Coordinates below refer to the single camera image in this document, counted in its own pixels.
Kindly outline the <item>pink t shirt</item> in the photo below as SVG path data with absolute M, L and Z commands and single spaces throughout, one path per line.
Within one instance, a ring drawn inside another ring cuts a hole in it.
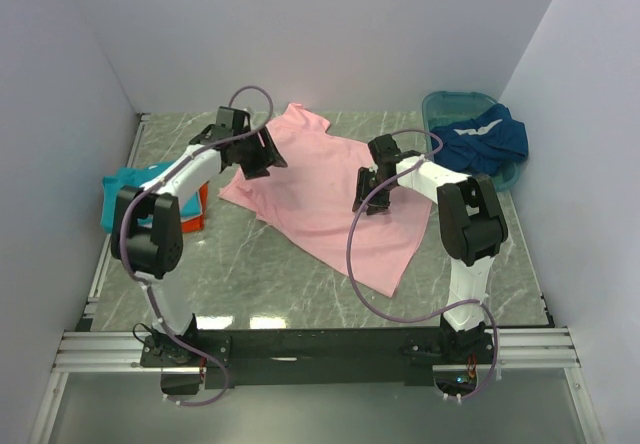
M 288 167 L 254 180 L 237 172 L 219 195 L 347 274 L 357 173 L 372 158 L 365 143 L 331 136 L 329 127 L 327 119 L 289 104 L 267 126 Z M 395 294 L 427 229 L 431 206 L 426 197 L 399 187 L 391 193 L 388 213 L 360 217 L 351 254 L 358 282 L 386 297 Z

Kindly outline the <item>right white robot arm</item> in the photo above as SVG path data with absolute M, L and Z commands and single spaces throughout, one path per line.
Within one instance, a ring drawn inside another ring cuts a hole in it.
M 387 211 L 391 192 L 403 187 L 437 205 L 441 243 L 451 260 L 449 295 L 439 316 L 446 333 L 439 338 L 444 359 L 460 363 L 474 350 L 475 336 L 490 319 L 485 304 L 489 271 L 508 237 L 508 226 L 490 177 L 449 170 L 418 151 L 400 150 L 392 134 L 368 143 L 371 168 L 358 171 L 354 219 L 347 237 L 348 277 L 355 280 L 352 244 L 360 216 Z

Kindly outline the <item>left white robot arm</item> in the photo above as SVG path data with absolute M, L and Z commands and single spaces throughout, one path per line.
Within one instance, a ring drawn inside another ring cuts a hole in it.
M 124 186 L 116 197 L 111 253 L 143 290 L 154 327 L 170 335 L 164 353 L 176 365 L 193 363 L 200 352 L 187 331 L 195 317 L 176 288 L 162 281 L 183 253 L 181 212 L 213 177 L 237 165 L 247 180 L 267 177 L 287 162 L 264 124 L 251 127 L 249 112 L 220 107 L 216 121 L 189 141 L 183 154 L 143 185 Z

